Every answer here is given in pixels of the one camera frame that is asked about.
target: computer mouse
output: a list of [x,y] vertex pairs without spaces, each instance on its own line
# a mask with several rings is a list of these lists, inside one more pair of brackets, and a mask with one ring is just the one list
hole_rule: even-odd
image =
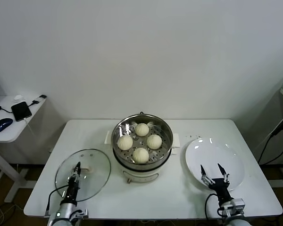
[[6,127],[10,126],[13,123],[13,120],[10,118],[0,119],[0,132],[3,131]]

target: white wall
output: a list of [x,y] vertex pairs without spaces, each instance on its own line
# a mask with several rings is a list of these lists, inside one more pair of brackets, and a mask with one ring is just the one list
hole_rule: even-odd
[[0,92],[48,95],[52,131],[144,111],[231,118],[255,143],[282,82],[283,0],[0,1]]

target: steamed bun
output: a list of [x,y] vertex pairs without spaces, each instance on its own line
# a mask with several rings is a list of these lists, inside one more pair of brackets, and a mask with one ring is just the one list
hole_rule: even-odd
[[139,147],[133,152],[132,158],[136,163],[145,164],[149,159],[149,153],[146,149]]
[[162,139],[159,135],[153,134],[148,137],[147,145],[150,149],[153,150],[159,149],[162,145]]
[[129,135],[124,135],[120,137],[117,141],[117,146],[119,149],[126,151],[130,149],[133,145],[133,140]]
[[135,127],[134,130],[138,136],[144,137],[149,133],[149,126],[145,123],[140,123]]

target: smartphone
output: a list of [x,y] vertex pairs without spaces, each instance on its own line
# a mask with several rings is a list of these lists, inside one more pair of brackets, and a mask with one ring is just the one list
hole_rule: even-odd
[[25,101],[21,102],[19,104],[13,105],[11,107],[11,110],[14,114],[16,121],[21,121],[24,118],[28,118],[28,117],[32,116],[32,113],[29,110],[29,107],[27,106],[27,103]]

